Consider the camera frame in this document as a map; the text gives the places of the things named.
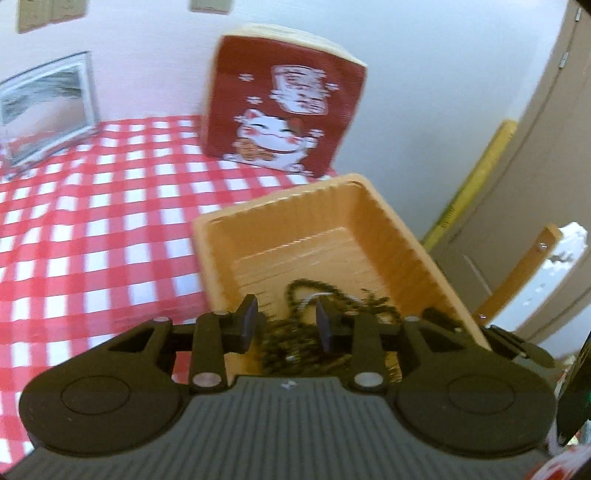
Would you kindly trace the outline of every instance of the framed picture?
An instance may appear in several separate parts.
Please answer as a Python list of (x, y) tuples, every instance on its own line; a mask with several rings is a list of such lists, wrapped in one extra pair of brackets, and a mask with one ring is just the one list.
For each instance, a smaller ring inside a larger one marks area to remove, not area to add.
[(0, 83), (0, 160), (11, 179), (96, 133), (90, 53), (52, 61)]

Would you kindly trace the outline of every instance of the checkered tablecloth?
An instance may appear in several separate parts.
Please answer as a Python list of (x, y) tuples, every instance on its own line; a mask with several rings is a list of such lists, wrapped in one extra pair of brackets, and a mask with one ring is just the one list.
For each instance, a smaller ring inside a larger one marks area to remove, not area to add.
[(193, 219), (309, 181), (204, 157), (197, 122), (104, 124), (0, 185), (0, 472), (33, 448), (18, 400), (35, 375), (155, 316), (206, 311)]

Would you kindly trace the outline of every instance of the brown basket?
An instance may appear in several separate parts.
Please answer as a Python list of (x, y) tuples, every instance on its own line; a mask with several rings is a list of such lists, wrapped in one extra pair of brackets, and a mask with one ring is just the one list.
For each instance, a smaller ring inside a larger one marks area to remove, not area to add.
[[(485, 338), (431, 257), (364, 177), (275, 192), (202, 215), (194, 241), (213, 310), (253, 293), (269, 319), (288, 315), (286, 286), (320, 280), (355, 297), (388, 296), (403, 316), (435, 307)], [(228, 374), (259, 373), (256, 355), (228, 355)]]

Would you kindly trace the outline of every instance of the metal hinge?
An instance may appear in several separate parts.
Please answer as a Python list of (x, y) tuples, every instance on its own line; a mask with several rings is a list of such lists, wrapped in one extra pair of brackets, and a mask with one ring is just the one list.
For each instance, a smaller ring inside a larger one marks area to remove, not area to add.
[(564, 66), (566, 65), (566, 61), (568, 59), (569, 59), (569, 52), (565, 52), (565, 54), (562, 55), (562, 58), (560, 59), (560, 63), (558, 64), (558, 68), (563, 69)]

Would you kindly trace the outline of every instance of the cat face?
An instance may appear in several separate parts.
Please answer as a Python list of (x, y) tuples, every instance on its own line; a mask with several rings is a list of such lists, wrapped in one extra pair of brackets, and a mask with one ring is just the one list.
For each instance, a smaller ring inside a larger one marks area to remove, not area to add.
[(249, 109), (238, 136), (248, 138), (256, 145), (276, 152), (295, 152), (305, 147), (299, 120), (284, 120), (266, 116), (259, 110)]

